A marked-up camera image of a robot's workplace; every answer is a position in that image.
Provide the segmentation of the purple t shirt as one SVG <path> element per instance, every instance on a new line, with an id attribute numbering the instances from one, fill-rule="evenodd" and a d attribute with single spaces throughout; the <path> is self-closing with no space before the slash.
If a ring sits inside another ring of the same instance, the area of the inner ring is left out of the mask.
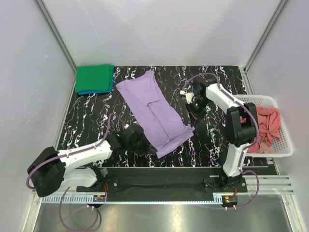
<path id="1" fill-rule="evenodd" d="M 153 71 L 116 85 L 150 144 L 162 158 L 189 140 L 195 128 L 185 125 L 161 92 Z"/>

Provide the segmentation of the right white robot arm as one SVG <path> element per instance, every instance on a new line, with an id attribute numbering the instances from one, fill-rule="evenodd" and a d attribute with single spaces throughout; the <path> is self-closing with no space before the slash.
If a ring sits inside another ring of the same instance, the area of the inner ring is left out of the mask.
<path id="1" fill-rule="evenodd" d="M 225 113 L 225 137 L 229 144 L 223 164 L 223 179 L 237 179 L 242 175 L 244 156 L 249 147 L 258 142 L 256 106 L 237 99 L 221 84 L 195 80 L 192 87 L 193 92 L 181 90 L 192 126 L 205 117 L 206 107 L 211 102 Z"/>

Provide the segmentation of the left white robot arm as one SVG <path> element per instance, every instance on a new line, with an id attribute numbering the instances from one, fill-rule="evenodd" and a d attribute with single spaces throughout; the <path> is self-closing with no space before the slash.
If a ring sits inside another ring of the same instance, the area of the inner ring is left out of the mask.
<path id="1" fill-rule="evenodd" d="M 82 147 L 55 150 L 45 148 L 28 167 L 26 186 L 41 198 L 61 189 L 75 188 L 78 192 L 99 192 L 107 187 L 107 172 L 91 164 L 107 160 L 118 151 L 133 151 L 140 156 L 155 153 L 140 125 L 127 126 L 120 134 L 112 133 Z"/>

